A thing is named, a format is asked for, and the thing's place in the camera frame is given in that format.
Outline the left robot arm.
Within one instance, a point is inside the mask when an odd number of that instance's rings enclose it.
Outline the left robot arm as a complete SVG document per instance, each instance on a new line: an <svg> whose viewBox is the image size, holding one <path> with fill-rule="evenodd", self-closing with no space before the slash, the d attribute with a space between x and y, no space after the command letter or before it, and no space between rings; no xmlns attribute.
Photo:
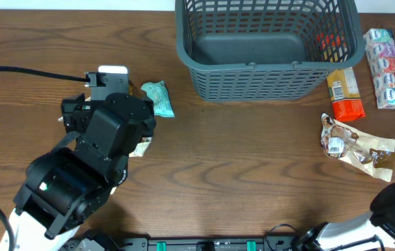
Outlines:
<svg viewBox="0 0 395 251"><path fill-rule="evenodd" d="M58 250L126 180L130 154L153 133L153 101L132 95L127 68L86 76L91 98L62 100L66 135L27 167L0 250Z"/></svg>

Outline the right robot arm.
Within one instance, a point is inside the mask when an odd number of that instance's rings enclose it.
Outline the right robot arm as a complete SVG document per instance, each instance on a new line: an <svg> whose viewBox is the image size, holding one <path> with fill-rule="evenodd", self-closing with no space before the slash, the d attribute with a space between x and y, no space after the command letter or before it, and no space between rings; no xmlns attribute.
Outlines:
<svg viewBox="0 0 395 251"><path fill-rule="evenodd" d="M385 250L395 248L395 183L373 199L368 212L346 222L325 222L293 244L294 250Z"/></svg>

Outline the tissue pocket pack bundle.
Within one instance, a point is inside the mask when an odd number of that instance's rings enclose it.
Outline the tissue pocket pack bundle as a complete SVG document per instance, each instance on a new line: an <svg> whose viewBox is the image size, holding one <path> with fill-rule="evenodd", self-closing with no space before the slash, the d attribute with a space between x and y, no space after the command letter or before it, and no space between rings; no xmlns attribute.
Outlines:
<svg viewBox="0 0 395 251"><path fill-rule="evenodd" d="M388 29L369 29L364 35L378 109L395 109L395 40Z"/></svg>

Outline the orange pasta package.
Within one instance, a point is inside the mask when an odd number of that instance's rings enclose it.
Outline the orange pasta package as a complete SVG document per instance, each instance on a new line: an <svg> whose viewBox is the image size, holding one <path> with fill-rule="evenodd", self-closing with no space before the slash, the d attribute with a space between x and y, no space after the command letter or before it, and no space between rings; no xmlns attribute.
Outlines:
<svg viewBox="0 0 395 251"><path fill-rule="evenodd" d="M342 36L325 36L320 33L316 41L320 42L319 50L323 61L338 63L347 59L347 44ZM352 68L333 71L327 77L327 87L337 121L350 122L366 116Z"/></svg>

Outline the grey plastic lattice basket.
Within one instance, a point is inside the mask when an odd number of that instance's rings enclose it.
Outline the grey plastic lattice basket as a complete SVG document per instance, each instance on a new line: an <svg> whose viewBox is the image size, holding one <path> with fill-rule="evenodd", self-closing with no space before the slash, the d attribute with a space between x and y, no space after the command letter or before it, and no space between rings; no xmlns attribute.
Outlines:
<svg viewBox="0 0 395 251"><path fill-rule="evenodd" d="M364 56L353 0L176 0L175 20L205 101L297 100Z"/></svg>

